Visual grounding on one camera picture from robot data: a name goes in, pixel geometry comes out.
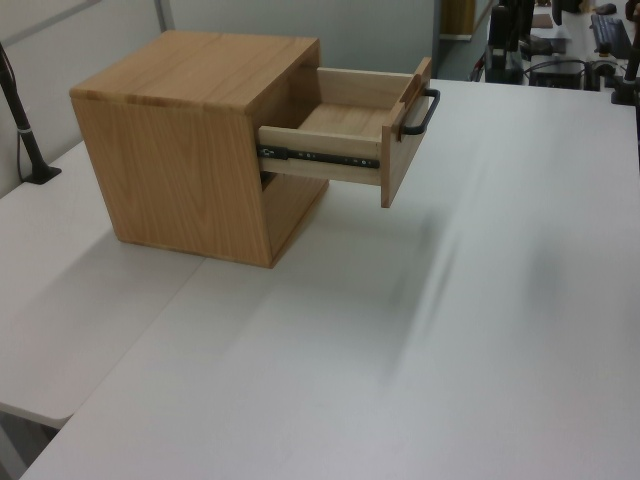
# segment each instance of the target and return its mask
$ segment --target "white table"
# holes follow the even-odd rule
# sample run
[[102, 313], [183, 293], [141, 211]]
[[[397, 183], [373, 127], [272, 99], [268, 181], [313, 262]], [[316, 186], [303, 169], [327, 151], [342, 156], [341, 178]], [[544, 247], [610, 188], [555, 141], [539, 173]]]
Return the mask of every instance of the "white table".
[[115, 238], [80, 144], [0, 200], [0, 411], [60, 428], [201, 264]]
[[637, 478], [634, 110], [433, 85], [390, 210], [333, 182], [274, 270], [205, 261], [24, 480]]

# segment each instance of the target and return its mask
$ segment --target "wall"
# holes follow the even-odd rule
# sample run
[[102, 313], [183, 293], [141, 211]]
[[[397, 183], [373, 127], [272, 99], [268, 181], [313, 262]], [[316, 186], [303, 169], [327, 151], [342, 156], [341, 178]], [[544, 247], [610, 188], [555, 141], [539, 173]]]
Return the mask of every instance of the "wall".
[[177, 29], [319, 37], [328, 67], [413, 73], [422, 57], [437, 53], [440, 0], [167, 3]]
[[[45, 161], [81, 141], [69, 88], [159, 33], [153, 0], [102, 0], [6, 48]], [[22, 152], [24, 175], [30, 164]], [[0, 197], [18, 183], [16, 126], [0, 95]]]

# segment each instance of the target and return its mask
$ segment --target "open drawer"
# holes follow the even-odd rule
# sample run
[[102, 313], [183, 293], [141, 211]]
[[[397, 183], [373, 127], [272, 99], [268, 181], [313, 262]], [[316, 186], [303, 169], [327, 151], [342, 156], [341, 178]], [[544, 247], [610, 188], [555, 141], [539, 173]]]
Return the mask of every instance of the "open drawer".
[[296, 69], [256, 125], [260, 170], [379, 185], [391, 206], [439, 100], [430, 77], [429, 58], [414, 75]]

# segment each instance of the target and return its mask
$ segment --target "wooden box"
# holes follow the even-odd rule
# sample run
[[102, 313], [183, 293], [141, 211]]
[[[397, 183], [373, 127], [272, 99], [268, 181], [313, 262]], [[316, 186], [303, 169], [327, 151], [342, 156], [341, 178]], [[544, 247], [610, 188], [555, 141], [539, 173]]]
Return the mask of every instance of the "wooden box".
[[117, 237], [272, 267], [329, 179], [379, 185], [388, 207], [422, 139], [399, 132], [428, 108], [430, 61], [415, 75], [319, 65], [313, 38], [170, 31], [74, 87]]

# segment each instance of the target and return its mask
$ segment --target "drawer handle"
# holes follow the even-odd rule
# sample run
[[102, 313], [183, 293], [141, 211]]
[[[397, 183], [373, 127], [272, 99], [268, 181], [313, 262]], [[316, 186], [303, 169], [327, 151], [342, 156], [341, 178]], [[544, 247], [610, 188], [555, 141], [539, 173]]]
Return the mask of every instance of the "drawer handle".
[[439, 90], [424, 88], [420, 93], [423, 97], [433, 98], [433, 103], [429, 106], [429, 110], [427, 110], [427, 114], [425, 115], [420, 125], [416, 125], [415, 127], [407, 127], [406, 125], [402, 126], [402, 133], [404, 135], [422, 135], [427, 130], [427, 125], [429, 125], [431, 117], [433, 117], [433, 113], [436, 111], [438, 103], [440, 103]]

